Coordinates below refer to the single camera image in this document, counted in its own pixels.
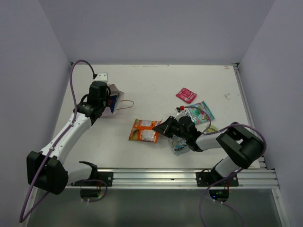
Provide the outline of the lilac paper bag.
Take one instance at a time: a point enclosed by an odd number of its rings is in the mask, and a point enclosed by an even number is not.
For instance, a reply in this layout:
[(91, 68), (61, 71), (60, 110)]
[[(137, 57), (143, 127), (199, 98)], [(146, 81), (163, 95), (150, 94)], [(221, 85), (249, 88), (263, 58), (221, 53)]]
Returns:
[(132, 108), (134, 101), (124, 99), (124, 92), (120, 91), (115, 84), (110, 84), (111, 95), (109, 99), (109, 107), (106, 107), (102, 113), (102, 117), (109, 117), (116, 114), (120, 110)]

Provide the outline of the blue Burts chips bag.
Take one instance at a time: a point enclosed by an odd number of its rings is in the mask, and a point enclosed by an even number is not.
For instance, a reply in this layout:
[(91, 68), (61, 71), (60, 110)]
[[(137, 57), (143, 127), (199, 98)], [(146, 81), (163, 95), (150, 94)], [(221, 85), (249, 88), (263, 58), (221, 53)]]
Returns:
[(110, 108), (111, 113), (114, 112), (115, 105), (116, 105), (116, 103), (117, 103), (118, 98), (119, 98), (119, 95), (113, 95), (113, 96), (111, 96), (110, 99), (109, 99), (108, 104), (109, 104), (109, 108)]

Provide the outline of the orange fruit candy packet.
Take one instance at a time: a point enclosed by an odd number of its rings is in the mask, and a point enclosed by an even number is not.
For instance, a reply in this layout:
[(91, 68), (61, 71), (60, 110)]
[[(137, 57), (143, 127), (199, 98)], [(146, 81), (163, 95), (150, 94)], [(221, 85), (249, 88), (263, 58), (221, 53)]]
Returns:
[(160, 124), (161, 121), (135, 119), (129, 140), (157, 143), (159, 134), (153, 128)]

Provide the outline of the green red candy packet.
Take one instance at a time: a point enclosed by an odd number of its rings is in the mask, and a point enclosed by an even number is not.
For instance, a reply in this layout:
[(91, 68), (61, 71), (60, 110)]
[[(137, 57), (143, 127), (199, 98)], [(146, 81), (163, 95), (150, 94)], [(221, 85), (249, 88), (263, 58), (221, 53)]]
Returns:
[(195, 125), (199, 125), (209, 121), (215, 120), (210, 108), (205, 101), (190, 105), (189, 108), (185, 108), (186, 116), (189, 116)]

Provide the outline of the pink snack packet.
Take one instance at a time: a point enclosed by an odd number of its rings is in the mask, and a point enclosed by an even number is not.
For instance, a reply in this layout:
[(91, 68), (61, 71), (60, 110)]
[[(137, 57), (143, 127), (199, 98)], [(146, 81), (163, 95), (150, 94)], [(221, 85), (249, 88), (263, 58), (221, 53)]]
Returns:
[(185, 103), (190, 104), (192, 103), (195, 98), (197, 97), (197, 94), (192, 92), (191, 90), (183, 87), (177, 94), (176, 97), (180, 100), (183, 100)]

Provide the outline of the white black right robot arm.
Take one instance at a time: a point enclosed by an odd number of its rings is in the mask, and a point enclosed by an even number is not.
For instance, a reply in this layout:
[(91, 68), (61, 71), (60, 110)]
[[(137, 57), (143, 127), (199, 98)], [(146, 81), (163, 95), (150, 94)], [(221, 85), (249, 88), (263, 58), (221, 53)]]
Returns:
[(194, 152), (222, 148), (227, 157), (217, 163), (209, 172), (201, 171), (197, 177), (206, 185), (223, 185), (228, 179), (259, 159), (266, 151), (263, 135), (251, 126), (233, 122), (215, 132), (200, 132), (190, 117), (179, 119), (171, 116), (153, 130), (167, 138), (178, 137)]

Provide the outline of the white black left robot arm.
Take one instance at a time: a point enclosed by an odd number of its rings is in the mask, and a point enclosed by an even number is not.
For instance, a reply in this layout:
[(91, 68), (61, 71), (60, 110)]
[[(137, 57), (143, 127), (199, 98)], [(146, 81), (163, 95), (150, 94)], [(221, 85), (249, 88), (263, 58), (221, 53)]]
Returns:
[(75, 182), (85, 182), (89, 186), (97, 183), (98, 167), (95, 164), (80, 161), (67, 168), (64, 162), (79, 138), (101, 117), (110, 94), (106, 82), (93, 81), (89, 93), (77, 104), (59, 134), (39, 152), (28, 154), (27, 180), (31, 186), (58, 195)]

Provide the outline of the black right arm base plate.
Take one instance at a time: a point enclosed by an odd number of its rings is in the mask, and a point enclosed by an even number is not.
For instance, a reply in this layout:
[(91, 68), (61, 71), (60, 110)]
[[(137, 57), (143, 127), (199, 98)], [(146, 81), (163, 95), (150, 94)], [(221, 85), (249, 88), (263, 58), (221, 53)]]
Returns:
[(239, 186), (237, 176), (230, 177), (229, 179), (225, 179), (222, 181), (224, 177), (220, 176), (214, 169), (204, 169), (200, 172), (196, 172), (196, 183), (198, 187), (208, 187), (218, 181), (219, 183), (214, 186), (224, 187), (231, 186), (237, 187)]

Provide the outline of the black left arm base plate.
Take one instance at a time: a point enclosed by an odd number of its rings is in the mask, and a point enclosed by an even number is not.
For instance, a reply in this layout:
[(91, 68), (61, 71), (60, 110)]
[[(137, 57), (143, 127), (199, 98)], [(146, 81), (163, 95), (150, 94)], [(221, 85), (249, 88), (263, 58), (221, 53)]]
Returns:
[(113, 183), (113, 172), (96, 172), (93, 176), (90, 176), (88, 180), (83, 180), (81, 186), (91, 187), (111, 187)]

